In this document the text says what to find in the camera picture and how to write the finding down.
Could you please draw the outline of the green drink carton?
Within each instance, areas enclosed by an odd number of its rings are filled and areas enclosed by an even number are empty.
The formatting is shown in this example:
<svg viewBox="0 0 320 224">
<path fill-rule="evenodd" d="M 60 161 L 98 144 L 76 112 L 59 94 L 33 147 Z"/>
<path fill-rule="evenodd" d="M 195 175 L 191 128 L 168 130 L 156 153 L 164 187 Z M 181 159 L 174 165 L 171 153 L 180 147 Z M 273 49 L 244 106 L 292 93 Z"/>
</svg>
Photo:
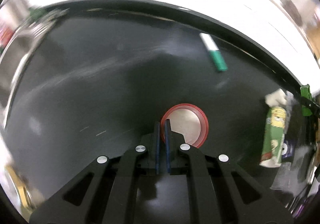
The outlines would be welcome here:
<svg viewBox="0 0 320 224">
<path fill-rule="evenodd" d="M 268 110 L 260 166 L 265 168 L 281 166 L 285 123 L 286 110 L 284 108 L 275 106 Z"/>
</svg>

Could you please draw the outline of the steel kitchen sink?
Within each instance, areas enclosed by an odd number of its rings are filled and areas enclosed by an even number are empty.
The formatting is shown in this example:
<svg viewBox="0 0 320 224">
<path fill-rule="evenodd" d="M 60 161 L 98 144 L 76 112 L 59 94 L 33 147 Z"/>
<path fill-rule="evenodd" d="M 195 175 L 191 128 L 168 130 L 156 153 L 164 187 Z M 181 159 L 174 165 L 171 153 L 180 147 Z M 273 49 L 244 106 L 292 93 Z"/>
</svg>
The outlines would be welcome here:
<svg viewBox="0 0 320 224">
<path fill-rule="evenodd" d="M 28 60 L 68 9 L 31 8 L 1 54 L 1 126 L 6 127 L 18 83 Z"/>
</svg>

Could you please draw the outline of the red plastic lid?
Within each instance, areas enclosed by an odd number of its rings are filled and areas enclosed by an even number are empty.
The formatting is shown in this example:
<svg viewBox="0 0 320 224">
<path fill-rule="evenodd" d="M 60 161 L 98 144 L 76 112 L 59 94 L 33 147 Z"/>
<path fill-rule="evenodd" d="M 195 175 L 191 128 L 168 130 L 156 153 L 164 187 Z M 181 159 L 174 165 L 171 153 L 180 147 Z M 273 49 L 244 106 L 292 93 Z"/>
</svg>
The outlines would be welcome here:
<svg viewBox="0 0 320 224">
<path fill-rule="evenodd" d="M 171 107 L 161 119 L 161 138 L 165 142 L 164 125 L 170 121 L 171 130 L 184 136 L 187 144 L 200 148 L 209 134 L 205 113 L 193 104 L 183 103 Z"/>
</svg>

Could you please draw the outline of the clear plastic wrapper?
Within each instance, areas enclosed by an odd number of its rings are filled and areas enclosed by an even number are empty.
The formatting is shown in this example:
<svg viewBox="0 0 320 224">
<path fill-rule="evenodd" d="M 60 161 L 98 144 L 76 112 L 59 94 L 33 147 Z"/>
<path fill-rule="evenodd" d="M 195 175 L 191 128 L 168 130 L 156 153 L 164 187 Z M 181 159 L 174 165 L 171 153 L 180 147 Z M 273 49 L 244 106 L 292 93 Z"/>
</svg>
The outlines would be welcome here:
<svg viewBox="0 0 320 224">
<path fill-rule="evenodd" d="M 293 94 L 286 91 L 287 112 L 281 166 L 270 186 L 271 190 L 297 196 L 309 184 L 308 167 L 313 154 L 308 133 L 308 118 L 302 115 L 302 108 Z"/>
</svg>

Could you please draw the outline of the white green marker pen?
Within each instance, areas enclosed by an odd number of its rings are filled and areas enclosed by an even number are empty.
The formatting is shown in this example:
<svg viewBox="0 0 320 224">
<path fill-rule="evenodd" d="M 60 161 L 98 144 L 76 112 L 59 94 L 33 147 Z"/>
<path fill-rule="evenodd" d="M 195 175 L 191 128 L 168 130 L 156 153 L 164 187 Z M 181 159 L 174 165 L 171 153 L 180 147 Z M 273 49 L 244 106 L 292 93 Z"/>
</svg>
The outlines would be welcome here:
<svg viewBox="0 0 320 224">
<path fill-rule="evenodd" d="M 211 35 L 200 33 L 200 38 L 218 72 L 227 71 L 227 64 Z"/>
</svg>

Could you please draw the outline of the crumpled white tissue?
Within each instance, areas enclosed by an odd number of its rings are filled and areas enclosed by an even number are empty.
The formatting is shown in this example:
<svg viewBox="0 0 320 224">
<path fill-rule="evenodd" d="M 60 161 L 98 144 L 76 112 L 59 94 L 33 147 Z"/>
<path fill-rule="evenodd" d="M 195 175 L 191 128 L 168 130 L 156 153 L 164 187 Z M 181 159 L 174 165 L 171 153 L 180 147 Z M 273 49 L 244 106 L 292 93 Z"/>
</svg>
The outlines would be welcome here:
<svg viewBox="0 0 320 224">
<path fill-rule="evenodd" d="M 265 96 L 265 103 L 269 107 L 285 107 L 287 105 L 286 93 L 281 88 L 279 88 L 278 90 Z"/>
</svg>

